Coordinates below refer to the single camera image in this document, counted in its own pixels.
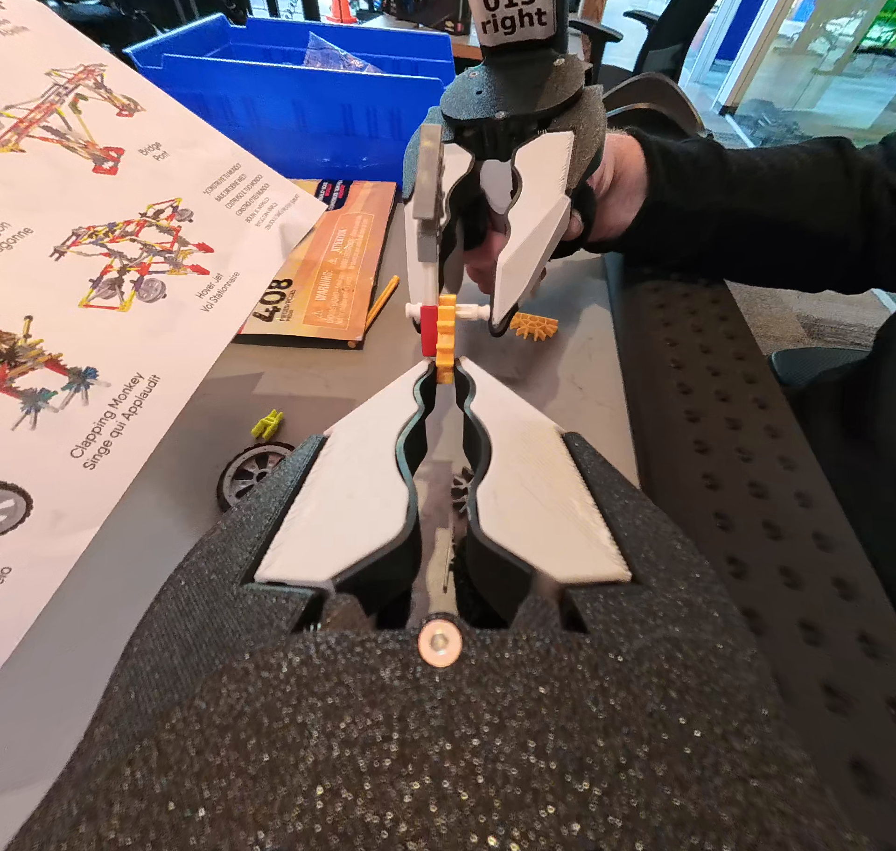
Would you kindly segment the person's right hand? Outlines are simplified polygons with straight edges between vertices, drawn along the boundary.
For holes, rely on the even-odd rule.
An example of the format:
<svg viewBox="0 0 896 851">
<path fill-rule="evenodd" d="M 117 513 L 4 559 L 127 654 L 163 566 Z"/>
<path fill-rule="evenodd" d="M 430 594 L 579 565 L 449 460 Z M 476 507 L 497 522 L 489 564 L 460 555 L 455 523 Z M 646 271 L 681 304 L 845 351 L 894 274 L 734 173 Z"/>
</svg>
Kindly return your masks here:
<svg viewBox="0 0 896 851">
<path fill-rule="evenodd" d="M 580 214 L 572 210 L 562 236 L 562 241 L 572 241 L 579 248 L 617 240 L 643 207 L 648 173 L 640 143 L 625 133 L 610 134 L 598 169 L 588 177 L 588 185 L 588 196 L 596 204 L 591 228 L 586 231 Z M 484 240 L 463 253 L 467 276 L 486 295 L 494 290 L 497 261 L 507 236 L 499 216 L 487 209 Z"/>
</svg>

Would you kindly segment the long yellow rod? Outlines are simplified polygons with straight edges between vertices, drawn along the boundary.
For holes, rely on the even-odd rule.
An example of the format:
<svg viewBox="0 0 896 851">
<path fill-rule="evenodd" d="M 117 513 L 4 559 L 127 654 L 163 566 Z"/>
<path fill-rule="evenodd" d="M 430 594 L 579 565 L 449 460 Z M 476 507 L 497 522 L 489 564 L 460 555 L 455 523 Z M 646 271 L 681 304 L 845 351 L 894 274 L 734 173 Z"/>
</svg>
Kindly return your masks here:
<svg viewBox="0 0 896 851">
<path fill-rule="evenodd" d="M 349 349 L 357 349 L 360 347 L 365 340 L 365 337 L 369 330 L 372 328 L 375 320 L 378 318 L 384 307 L 386 307 L 388 301 L 395 293 L 396 289 L 400 284 L 400 278 L 397 274 L 394 274 L 387 284 L 385 285 L 384 290 L 377 296 L 373 304 L 371 305 L 369 311 L 367 312 L 366 319 L 364 322 L 364 330 L 361 335 L 361 338 L 358 340 L 352 340 L 347 343 Z"/>
</svg>

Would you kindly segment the blue plastic bin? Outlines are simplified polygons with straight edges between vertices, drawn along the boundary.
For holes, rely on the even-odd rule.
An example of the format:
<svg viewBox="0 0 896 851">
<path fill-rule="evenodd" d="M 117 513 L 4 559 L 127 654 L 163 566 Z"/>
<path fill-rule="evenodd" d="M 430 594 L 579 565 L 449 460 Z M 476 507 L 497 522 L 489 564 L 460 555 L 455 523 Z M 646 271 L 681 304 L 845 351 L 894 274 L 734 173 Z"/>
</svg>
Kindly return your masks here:
<svg viewBox="0 0 896 851">
<path fill-rule="evenodd" d="M 303 67 L 311 32 L 383 71 Z M 445 33 L 216 14 L 132 45 L 155 86 L 290 180 L 402 184 L 413 133 L 454 81 Z"/>
</svg>

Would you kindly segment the clear plastic bag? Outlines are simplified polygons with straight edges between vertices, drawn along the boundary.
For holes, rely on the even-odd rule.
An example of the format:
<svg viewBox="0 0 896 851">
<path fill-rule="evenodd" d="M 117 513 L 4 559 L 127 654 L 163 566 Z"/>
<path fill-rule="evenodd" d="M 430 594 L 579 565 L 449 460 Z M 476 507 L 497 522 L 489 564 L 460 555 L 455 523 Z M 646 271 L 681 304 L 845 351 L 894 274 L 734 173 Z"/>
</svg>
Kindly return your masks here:
<svg viewBox="0 0 896 851">
<path fill-rule="evenodd" d="M 308 45 L 302 64 L 307 69 L 315 70 L 383 74 L 378 67 L 329 42 L 315 32 L 311 32 L 308 36 Z"/>
</svg>

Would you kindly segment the small black wheel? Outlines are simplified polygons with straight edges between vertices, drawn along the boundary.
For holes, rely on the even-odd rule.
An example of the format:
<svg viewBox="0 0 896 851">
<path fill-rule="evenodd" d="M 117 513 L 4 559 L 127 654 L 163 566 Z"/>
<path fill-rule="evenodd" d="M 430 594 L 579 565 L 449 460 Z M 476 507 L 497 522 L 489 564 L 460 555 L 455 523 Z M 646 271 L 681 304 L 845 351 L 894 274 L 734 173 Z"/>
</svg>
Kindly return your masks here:
<svg viewBox="0 0 896 851">
<path fill-rule="evenodd" d="M 218 477 L 216 497 L 222 513 L 228 512 L 258 486 L 295 450 L 282 442 L 260 442 L 233 457 Z"/>
</svg>

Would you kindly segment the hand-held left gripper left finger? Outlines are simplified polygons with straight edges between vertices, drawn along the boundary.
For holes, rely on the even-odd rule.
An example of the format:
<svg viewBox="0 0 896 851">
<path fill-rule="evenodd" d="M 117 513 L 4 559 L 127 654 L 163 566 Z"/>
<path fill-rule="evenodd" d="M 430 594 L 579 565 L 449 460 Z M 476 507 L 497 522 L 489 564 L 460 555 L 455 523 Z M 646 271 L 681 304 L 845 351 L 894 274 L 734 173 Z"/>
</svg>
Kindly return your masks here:
<svg viewBox="0 0 896 851">
<path fill-rule="evenodd" d="M 413 538 L 419 519 L 409 453 L 434 398 L 434 365 L 422 360 L 325 432 L 253 579 L 257 584 L 347 592 Z"/>
</svg>

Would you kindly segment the connector assembly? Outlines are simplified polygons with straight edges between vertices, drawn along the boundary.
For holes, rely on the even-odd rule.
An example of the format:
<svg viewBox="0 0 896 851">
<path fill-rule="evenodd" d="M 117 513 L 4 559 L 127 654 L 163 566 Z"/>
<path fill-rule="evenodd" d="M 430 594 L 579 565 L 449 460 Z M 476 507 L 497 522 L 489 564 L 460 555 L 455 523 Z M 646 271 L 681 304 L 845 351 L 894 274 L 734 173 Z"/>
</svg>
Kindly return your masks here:
<svg viewBox="0 0 896 851">
<path fill-rule="evenodd" d="M 441 140 L 453 141 L 447 138 L 446 128 L 440 120 L 436 119 L 435 113 L 432 113 L 430 119 L 420 126 L 411 140 L 434 140 L 436 143 L 439 143 Z M 405 225 L 405 159 L 402 192 Z M 442 293 L 438 298 L 437 305 L 415 307 L 410 302 L 406 305 L 406 316 L 420 330 L 421 353 L 433 363 L 434 379 L 438 385 L 444 386 L 454 383 L 457 322 L 460 319 L 487 319 L 489 314 L 490 308 L 488 305 L 459 305 L 457 303 L 457 294 Z"/>
</svg>

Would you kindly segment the colourful toy packaging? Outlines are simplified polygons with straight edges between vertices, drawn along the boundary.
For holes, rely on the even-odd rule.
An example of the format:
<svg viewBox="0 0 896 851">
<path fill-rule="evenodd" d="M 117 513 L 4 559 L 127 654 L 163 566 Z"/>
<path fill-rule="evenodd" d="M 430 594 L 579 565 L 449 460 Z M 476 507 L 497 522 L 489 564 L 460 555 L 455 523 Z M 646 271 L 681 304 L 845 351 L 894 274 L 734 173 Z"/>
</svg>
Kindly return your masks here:
<svg viewBox="0 0 896 851">
<path fill-rule="evenodd" d="M 235 342 L 359 349 L 399 186 L 298 180 L 324 212 L 252 310 Z"/>
</svg>

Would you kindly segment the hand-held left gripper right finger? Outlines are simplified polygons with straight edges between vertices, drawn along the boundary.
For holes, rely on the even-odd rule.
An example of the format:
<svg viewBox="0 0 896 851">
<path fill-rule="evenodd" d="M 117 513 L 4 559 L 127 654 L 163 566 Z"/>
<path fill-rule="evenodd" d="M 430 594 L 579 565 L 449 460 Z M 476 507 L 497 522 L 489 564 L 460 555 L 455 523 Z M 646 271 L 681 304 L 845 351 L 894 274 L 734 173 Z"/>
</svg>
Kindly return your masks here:
<svg viewBox="0 0 896 851">
<path fill-rule="evenodd" d="M 629 583 L 632 572 L 552 419 L 468 357 L 456 388 L 479 451 L 469 523 L 498 551 L 559 586 Z"/>
</svg>

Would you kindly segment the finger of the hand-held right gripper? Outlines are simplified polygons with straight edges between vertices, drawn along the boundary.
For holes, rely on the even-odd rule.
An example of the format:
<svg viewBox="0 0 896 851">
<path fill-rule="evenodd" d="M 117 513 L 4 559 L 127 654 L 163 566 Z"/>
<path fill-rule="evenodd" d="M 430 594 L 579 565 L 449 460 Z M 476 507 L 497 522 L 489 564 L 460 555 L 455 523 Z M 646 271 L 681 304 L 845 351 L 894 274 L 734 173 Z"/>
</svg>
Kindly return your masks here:
<svg viewBox="0 0 896 851">
<path fill-rule="evenodd" d="M 476 195 L 473 154 L 453 141 L 410 140 L 405 151 L 409 302 L 437 305 L 463 281 L 461 210 Z"/>
<path fill-rule="evenodd" d="M 496 266 L 490 333 L 501 336 L 539 279 L 569 223 L 567 180 L 574 133 L 548 131 L 518 147 L 511 167 L 518 189 L 507 213 L 509 234 Z"/>
</svg>

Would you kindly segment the building instruction sheet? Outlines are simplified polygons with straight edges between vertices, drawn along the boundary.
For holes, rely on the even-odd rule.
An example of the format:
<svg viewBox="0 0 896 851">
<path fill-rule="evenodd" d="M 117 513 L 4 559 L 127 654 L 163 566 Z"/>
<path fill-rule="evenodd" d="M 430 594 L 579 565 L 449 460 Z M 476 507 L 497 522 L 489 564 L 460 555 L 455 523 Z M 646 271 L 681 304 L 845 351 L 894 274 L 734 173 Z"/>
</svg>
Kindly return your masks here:
<svg viewBox="0 0 896 851">
<path fill-rule="evenodd" d="M 6 663 L 323 204 L 49 7 L 1 17 Z"/>
</svg>

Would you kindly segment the black perforated board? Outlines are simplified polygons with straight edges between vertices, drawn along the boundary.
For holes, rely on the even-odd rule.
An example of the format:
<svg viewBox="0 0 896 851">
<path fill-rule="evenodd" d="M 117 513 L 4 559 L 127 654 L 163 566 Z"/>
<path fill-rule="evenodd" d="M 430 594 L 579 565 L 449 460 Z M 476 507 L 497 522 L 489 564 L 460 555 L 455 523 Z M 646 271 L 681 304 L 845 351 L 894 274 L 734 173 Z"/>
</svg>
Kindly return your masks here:
<svg viewBox="0 0 896 851">
<path fill-rule="evenodd" d="M 848 818 L 894 849 L 894 609 L 727 286 L 606 268 L 641 487 L 721 576 Z"/>
</svg>

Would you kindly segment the black office chair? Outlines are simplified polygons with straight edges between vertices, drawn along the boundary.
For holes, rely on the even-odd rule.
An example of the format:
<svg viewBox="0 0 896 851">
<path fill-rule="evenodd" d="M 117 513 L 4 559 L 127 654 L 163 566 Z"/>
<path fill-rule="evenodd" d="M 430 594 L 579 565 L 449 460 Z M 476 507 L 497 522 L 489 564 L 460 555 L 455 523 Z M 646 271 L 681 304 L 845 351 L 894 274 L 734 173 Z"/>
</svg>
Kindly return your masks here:
<svg viewBox="0 0 896 851">
<path fill-rule="evenodd" d="M 895 347 L 795 348 L 769 359 L 778 384 L 887 596 L 895 599 Z"/>
<path fill-rule="evenodd" d="M 647 37 L 632 70 L 604 65 L 610 42 L 621 42 L 617 30 L 571 16 L 568 24 L 589 40 L 588 84 L 603 89 L 609 129 L 641 128 L 666 139 L 705 137 L 707 130 L 690 99 L 678 85 L 690 44 L 717 0 L 670 0 L 661 15 L 630 9 L 624 16 L 644 25 Z"/>
</svg>

